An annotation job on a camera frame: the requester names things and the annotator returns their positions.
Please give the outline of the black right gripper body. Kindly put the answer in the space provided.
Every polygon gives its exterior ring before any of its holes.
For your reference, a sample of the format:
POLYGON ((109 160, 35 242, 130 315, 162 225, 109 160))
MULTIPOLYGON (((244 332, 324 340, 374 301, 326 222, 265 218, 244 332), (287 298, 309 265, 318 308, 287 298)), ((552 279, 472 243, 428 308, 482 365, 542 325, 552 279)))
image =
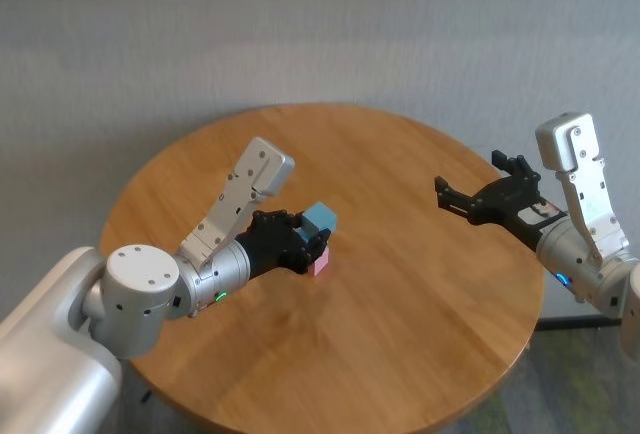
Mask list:
POLYGON ((550 206, 540 195, 540 175, 524 177, 510 175, 498 179, 481 189, 471 198, 469 223, 472 225, 495 224, 503 227, 530 250, 535 250, 542 237, 542 229, 567 216, 557 209, 555 214, 540 215, 541 220, 528 222, 519 214, 534 206, 550 206))

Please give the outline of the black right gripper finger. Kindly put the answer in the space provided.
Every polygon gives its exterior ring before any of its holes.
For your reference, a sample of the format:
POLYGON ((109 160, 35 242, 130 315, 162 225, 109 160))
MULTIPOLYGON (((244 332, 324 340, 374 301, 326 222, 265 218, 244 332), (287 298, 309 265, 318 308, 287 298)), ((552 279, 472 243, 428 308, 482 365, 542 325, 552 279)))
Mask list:
POLYGON ((500 150, 493 150, 491 153, 491 163, 497 169, 506 172, 509 176, 519 179, 538 179, 539 174, 535 172, 522 155, 508 157, 500 150))
POLYGON ((475 195, 469 196, 453 189, 441 176, 435 177, 434 189, 440 209, 456 214, 468 222, 478 221, 475 195))

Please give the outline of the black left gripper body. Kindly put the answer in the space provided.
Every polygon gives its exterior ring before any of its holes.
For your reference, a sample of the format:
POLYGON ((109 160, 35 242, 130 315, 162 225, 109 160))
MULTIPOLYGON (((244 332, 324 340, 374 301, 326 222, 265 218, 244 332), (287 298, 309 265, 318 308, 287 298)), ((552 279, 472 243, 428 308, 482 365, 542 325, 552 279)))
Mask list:
POLYGON ((257 278, 276 268, 298 272, 298 252, 302 240, 298 233, 289 227, 286 210, 256 210, 251 223, 235 240, 247 254, 250 266, 250 279, 257 278))

